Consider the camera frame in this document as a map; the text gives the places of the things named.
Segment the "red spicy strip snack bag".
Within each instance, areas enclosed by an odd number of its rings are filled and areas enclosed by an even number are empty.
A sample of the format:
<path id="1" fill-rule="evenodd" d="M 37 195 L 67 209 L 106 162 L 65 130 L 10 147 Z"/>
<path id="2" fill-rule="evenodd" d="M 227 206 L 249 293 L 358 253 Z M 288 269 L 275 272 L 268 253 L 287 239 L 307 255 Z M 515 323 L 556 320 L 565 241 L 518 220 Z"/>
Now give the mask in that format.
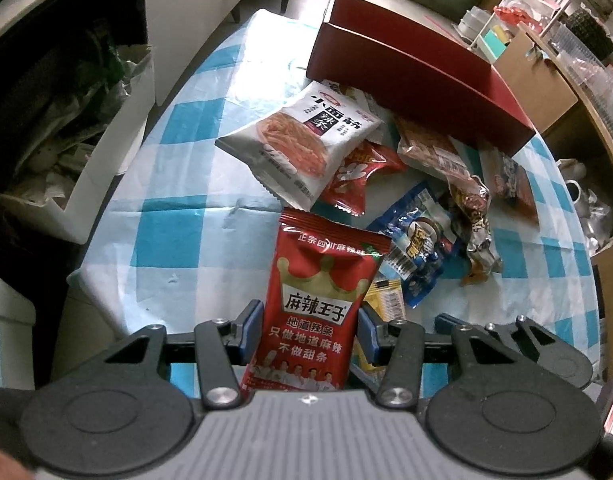
<path id="1" fill-rule="evenodd" d="M 256 352 L 241 389 L 327 392 L 349 374 L 357 312 L 391 240 L 286 208 Z"/>

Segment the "blue snack packet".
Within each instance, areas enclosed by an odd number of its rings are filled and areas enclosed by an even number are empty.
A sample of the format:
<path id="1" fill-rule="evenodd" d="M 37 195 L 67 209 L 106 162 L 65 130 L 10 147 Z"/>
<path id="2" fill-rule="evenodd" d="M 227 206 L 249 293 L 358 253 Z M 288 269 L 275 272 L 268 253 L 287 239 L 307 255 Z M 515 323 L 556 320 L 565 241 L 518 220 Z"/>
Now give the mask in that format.
<path id="1" fill-rule="evenodd" d="M 436 286 L 444 263 L 457 250 L 451 214 L 427 181 L 416 184 L 370 225 L 391 247 L 379 273 L 399 281 L 407 307 L 416 308 Z"/>

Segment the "red cola candy bag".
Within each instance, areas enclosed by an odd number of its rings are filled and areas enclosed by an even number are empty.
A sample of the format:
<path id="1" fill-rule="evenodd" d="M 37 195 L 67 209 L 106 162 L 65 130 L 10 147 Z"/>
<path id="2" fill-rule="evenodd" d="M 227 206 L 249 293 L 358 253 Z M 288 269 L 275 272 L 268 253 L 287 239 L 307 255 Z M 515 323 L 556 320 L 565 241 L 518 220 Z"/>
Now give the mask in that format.
<path id="1" fill-rule="evenodd" d="M 374 174 L 401 174 L 407 165 L 395 151 L 363 141 L 339 166 L 320 200 L 354 217 L 365 214 L 366 185 Z"/>

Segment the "clear brown jerky packet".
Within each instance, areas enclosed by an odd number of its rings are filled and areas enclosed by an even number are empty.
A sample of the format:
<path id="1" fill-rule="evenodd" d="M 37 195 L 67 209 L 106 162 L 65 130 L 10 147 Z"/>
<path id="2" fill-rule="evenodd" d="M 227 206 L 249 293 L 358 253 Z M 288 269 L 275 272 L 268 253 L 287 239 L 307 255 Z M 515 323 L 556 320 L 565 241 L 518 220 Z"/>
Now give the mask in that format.
<path id="1" fill-rule="evenodd" d="M 448 183 L 469 183 L 471 173 L 449 136 L 400 116 L 395 125 L 400 135 L 398 154 L 407 166 Z"/>

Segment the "white latiao snack bag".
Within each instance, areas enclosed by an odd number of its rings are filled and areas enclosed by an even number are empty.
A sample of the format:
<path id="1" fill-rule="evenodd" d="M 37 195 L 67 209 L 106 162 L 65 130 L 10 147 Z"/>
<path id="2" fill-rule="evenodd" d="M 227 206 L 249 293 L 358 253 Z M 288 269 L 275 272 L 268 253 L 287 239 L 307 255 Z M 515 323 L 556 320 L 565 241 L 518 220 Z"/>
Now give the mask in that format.
<path id="1" fill-rule="evenodd" d="M 329 81 L 312 81 L 279 110 L 215 145 L 244 162 L 268 192 L 308 211 L 343 159 L 383 123 Z"/>

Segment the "silver brown snack packet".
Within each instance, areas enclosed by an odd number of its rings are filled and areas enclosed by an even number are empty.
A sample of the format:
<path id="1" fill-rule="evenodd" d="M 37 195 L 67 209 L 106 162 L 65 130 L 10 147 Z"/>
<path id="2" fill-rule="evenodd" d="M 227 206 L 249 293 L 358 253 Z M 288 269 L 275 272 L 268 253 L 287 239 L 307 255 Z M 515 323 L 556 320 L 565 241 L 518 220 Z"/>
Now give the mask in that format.
<path id="1" fill-rule="evenodd" d="M 462 278 L 461 285 L 485 282 L 491 273 L 503 271 L 503 260 L 494 246 L 493 234 L 488 218 L 491 205 L 489 188 L 473 174 L 466 179 L 449 181 L 449 191 L 457 208 L 465 214 L 469 225 L 466 254 L 471 264 Z"/>

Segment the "yellow snack packet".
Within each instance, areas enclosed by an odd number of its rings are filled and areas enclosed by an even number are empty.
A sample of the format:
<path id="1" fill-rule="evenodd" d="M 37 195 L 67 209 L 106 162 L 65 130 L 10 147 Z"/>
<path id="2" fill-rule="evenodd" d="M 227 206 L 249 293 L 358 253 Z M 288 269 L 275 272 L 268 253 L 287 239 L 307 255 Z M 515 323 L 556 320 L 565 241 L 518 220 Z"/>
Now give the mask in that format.
<path id="1" fill-rule="evenodd" d="M 377 339 L 389 335 L 390 322 L 406 317 L 399 278 L 373 281 L 361 305 L 353 349 L 354 362 L 365 374 L 375 380 L 384 376 L 386 367 L 374 364 L 373 355 L 380 353 Z"/>

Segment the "blue white checkered tablecloth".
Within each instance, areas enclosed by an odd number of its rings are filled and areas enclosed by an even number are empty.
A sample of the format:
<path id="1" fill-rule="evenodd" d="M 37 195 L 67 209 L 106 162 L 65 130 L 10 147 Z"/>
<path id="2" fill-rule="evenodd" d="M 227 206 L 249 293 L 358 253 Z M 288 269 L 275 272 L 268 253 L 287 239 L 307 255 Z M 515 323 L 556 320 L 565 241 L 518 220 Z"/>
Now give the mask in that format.
<path id="1" fill-rule="evenodd" d="M 189 77 L 147 136 L 70 276 L 118 334 L 149 324 L 187 333 L 265 298 L 282 206 L 215 140 L 305 87 L 316 34 L 314 26 L 256 12 Z M 477 324 L 524 315 L 598 363 L 592 265 L 565 181 L 541 136 L 516 159 L 527 171 L 538 222 L 493 206 L 502 272 L 466 286 L 467 261 L 450 258 L 407 315 L 426 328 L 442 312 Z"/>

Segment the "silver foil bag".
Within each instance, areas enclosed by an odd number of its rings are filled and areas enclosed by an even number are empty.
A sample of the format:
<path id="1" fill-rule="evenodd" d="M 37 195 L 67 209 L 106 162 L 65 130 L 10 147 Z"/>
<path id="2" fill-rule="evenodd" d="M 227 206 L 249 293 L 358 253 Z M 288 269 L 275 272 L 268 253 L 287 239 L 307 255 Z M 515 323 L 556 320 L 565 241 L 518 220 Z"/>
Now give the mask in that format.
<path id="1" fill-rule="evenodd" d="M 587 253 L 593 257 L 613 244 L 613 210 L 584 185 L 587 167 L 582 162 L 564 158 L 558 159 L 556 166 L 580 221 Z"/>

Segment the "wooden cabinet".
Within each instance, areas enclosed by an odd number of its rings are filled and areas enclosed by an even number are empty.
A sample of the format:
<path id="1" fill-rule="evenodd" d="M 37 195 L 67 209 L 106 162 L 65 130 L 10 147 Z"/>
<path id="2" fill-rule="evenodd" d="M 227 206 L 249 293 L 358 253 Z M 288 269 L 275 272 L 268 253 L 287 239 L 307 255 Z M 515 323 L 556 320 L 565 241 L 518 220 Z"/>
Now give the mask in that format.
<path id="1" fill-rule="evenodd" d="M 613 138 L 599 109 L 545 39 L 520 26 L 494 63 L 556 159 L 575 158 L 613 191 Z"/>

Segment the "red cardboard box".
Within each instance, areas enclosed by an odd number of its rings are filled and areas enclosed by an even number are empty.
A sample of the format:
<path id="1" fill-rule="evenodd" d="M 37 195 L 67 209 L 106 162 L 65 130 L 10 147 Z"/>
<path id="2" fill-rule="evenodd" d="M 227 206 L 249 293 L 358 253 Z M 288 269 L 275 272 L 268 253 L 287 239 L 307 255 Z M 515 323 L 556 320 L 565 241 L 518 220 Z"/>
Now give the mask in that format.
<path id="1" fill-rule="evenodd" d="M 535 127 L 489 62 L 366 0 L 329 0 L 306 76 L 354 87 L 418 125 L 515 155 Z"/>

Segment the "white side table panel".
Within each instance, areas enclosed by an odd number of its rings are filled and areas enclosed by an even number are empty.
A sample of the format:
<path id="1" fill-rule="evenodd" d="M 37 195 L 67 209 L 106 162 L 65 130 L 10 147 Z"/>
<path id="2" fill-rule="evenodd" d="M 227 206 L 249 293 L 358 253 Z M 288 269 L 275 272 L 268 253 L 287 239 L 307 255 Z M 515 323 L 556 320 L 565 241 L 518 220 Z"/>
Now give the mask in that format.
<path id="1" fill-rule="evenodd" d="M 145 0 L 154 95 L 159 105 L 238 3 L 240 0 Z"/>

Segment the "red plastic bag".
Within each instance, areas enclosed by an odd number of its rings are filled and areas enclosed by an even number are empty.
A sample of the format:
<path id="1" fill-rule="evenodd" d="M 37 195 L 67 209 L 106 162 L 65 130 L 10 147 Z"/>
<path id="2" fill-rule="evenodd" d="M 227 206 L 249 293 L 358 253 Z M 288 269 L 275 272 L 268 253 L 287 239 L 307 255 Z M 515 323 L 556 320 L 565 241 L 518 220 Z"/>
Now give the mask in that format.
<path id="1" fill-rule="evenodd" d="M 507 25 L 519 26 L 525 24 L 534 32 L 543 32 L 543 26 L 532 17 L 531 12 L 518 6 L 494 6 L 495 15 Z"/>

